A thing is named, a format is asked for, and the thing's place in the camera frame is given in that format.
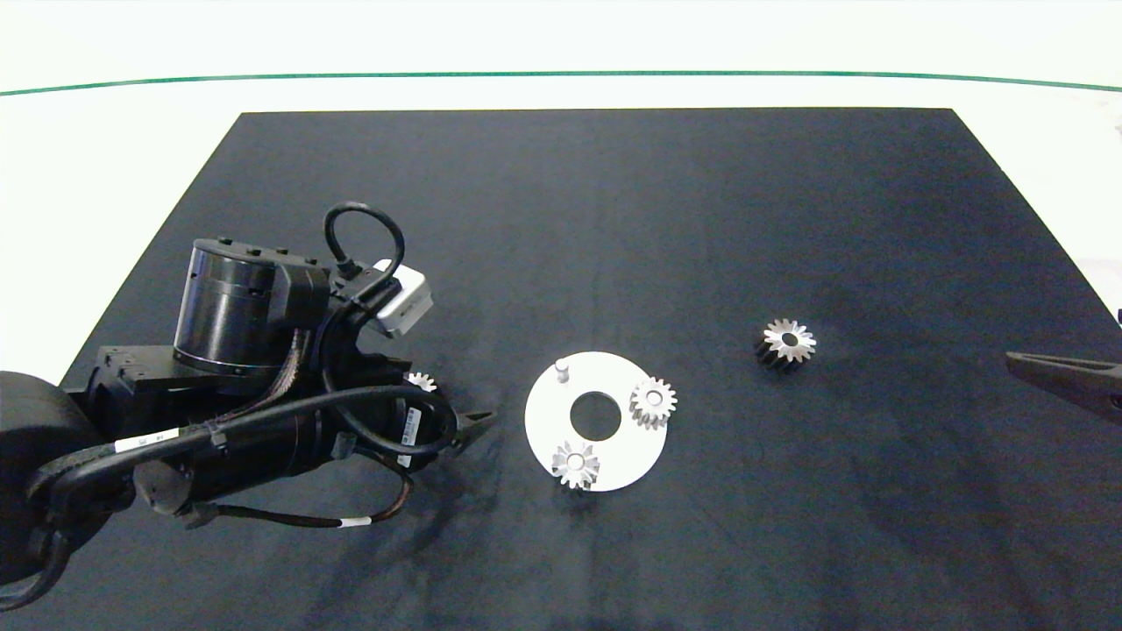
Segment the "silver gear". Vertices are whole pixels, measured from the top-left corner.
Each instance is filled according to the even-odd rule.
[[[674,411],[678,399],[670,384],[655,378],[647,377],[638,383],[632,391],[631,413],[632,418],[640,426],[646,429],[659,429],[670,420],[670,413]]]
[[[776,319],[763,330],[763,338],[756,345],[756,357],[764,366],[790,373],[810,359],[817,344],[806,324],[787,318]]]
[[[553,455],[550,472],[553,477],[561,478],[561,484],[568,484],[569,488],[588,491],[600,474],[600,459],[592,455],[591,445],[578,442],[573,448],[565,440]]]
[[[405,381],[425,392],[433,392],[436,390],[436,382],[424,373],[410,373],[405,375]]]

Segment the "wire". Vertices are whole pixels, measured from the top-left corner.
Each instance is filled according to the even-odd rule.
[[[321,376],[323,377],[323,387],[328,392],[343,392],[335,390],[334,377],[332,376],[330,368],[324,366]],[[413,399],[415,401],[421,401],[422,403],[429,405],[429,408],[436,413],[436,418],[441,422],[440,438],[422,445],[405,445],[403,442],[388,440],[386,438],[383,438],[380,435],[376,433],[370,428],[366,427],[366,424],[362,423],[362,421],[347,408],[342,405],[335,408],[339,414],[347,422],[347,427],[349,427],[351,431],[357,433],[359,438],[374,445],[374,447],[379,451],[385,451],[388,454],[397,454],[399,456],[427,456],[430,454],[435,454],[436,451],[440,451],[444,447],[448,447],[450,442],[452,442],[452,439],[456,438],[456,430],[457,430],[456,411],[452,410],[452,406],[449,405],[443,397],[432,394],[430,392],[425,392],[416,387],[415,385],[399,385],[399,386],[385,386],[385,387],[401,388],[403,395],[399,396],[398,399],[405,399],[406,401]],[[423,392],[427,396],[424,397],[416,396],[417,392]]]
[[[394,277],[397,267],[405,258],[405,236],[402,235],[402,229],[398,228],[397,223],[388,214],[376,208],[370,208],[361,202],[342,202],[332,207],[323,217],[323,238],[328,241],[328,248],[331,249],[331,254],[335,257],[335,265],[339,267],[339,271],[344,273],[344,275],[349,272],[351,273],[348,278],[353,277],[353,272],[358,271],[358,266],[351,257],[347,256],[342,246],[339,245],[339,239],[335,238],[335,219],[347,212],[361,212],[377,219],[394,237],[394,257],[389,259],[389,266],[373,283],[366,285],[355,294],[355,299],[361,300]]]
[[[183,428],[180,436],[175,438],[116,452],[94,461],[85,463],[66,472],[53,485],[50,490],[50,516],[56,520],[65,520],[68,515],[71,515],[73,512],[72,503],[74,501],[75,493],[92,481],[114,474],[126,474],[141,463],[157,458],[166,458],[191,449],[204,447],[210,443],[211,433],[214,430],[223,432],[241,431],[256,428],[257,426],[269,421],[286,419],[295,414],[314,412],[315,410],[322,410],[324,408],[332,408],[344,403],[379,401],[386,399],[405,399],[406,401],[412,401],[431,408],[438,415],[451,417],[451,427],[454,432],[456,413],[452,411],[448,402],[440,396],[425,392],[419,387],[412,385],[366,386],[340,390],[288,403],[279,403],[272,408],[266,408],[265,410],[249,412],[242,417],[238,417],[237,419],[219,423],[217,428],[208,428],[203,424],[188,426]]]
[[[63,532],[55,531],[50,536],[50,551],[47,555],[47,563],[35,577],[35,580],[24,589],[10,594],[0,594],[0,611],[11,611],[24,605],[29,605],[43,597],[58,583],[66,563],[71,555],[70,538]]]
[[[347,525],[369,525],[371,523],[385,521],[401,512],[402,507],[405,505],[405,500],[410,496],[410,491],[413,490],[413,478],[410,477],[410,474],[407,474],[401,465],[385,458],[381,455],[368,455],[373,460],[381,464],[402,478],[402,487],[401,491],[397,492],[397,497],[394,499],[394,502],[389,504],[388,507],[371,515],[367,515],[365,518],[339,519],[275,513],[272,511],[263,511],[260,509],[250,509],[247,506],[236,506],[231,504],[215,504],[213,507],[219,516],[257,519],[282,523],[284,525],[294,525],[297,528],[346,528]]]

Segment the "white label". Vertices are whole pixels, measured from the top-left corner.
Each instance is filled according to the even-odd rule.
[[[353,528],[356,525],[370,525],[370,518],[339,518],[339,525],[335,528]]]
[[[180,428],[165,429],[155,433],[134,436],[132,438],[122,438],[113,442],[113,450],[120,454],[121,451],[128,451],[129,449],[136,449],[137,447],[144,447],[145,445],[163,442],[177,436],[180,436]]]
[[[410,408],[410,413],[405,414],[405,431],[402,433],[402,445],[416,445],[417,429],[421,427],[421,410]],[[413,461],[413,456],[398,456],[397,464],[407,467]]]

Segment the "black housing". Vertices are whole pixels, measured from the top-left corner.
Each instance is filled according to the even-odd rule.
[[[103,442],[62,388],[20,373],[0,372],[0,585],[43,569],[44,506],[25,493],[31,474],[79,449]],[[71,543],[85,543],[109,519],[90,515],[74,524]]]
[[[231,239],[196,239],[175,329],[175,358],[215,373],[275,372],[293,329],[315,329],[330,272],[314,258]]]

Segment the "white background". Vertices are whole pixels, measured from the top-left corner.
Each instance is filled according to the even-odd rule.
[[[0,2],[0,91],[223,74],[592,70],[1122,85],[1120,27],[1122,6],[1104,2]],[[0,97],[0,369],[62,377],[242,111],[760,106],[954,108],[1104,305],[1122,307],[1119,92],[852,77],[130,85]]]

